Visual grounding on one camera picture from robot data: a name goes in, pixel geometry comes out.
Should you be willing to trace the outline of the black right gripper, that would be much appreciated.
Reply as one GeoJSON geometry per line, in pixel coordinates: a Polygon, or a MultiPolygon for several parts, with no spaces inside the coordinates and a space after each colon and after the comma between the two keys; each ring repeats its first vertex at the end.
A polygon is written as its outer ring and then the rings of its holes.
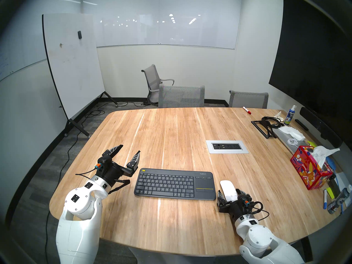
{"type": "Polygon", "coordinates": [[[220,213],[227,213],[230,215],[231,219],[237,220],[241,216],[245,216],[248,214],[248,205],[244,203],[245,201],[251,203],[252,198],[251,196],[240,190],[237,190],[237,195],[239,199],[236,201],[227,201],[220,190],[218,190],[218,197],[217,197],[217,206],[219,207],[220,213]]]}

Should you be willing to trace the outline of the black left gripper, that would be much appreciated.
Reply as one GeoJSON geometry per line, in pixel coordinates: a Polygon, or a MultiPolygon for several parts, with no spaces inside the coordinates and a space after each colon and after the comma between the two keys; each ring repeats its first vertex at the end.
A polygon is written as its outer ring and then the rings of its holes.
{"type": "Polygon", "coordinates": [[[138,151],[131,161],[127,163],[126,168],[118,165],[112,161],[111,157],[114,157],[123,147],[123,145],[115,146],[109,150],[106,150],[102,157],[98,159],[98,163],[101,164],[101,167],[97,169],[95,175],[102,178],[110,186],[114,186],[116,180],[121,176],[132,177],[133,173],[138,169],[140,151],[138,151]]]}

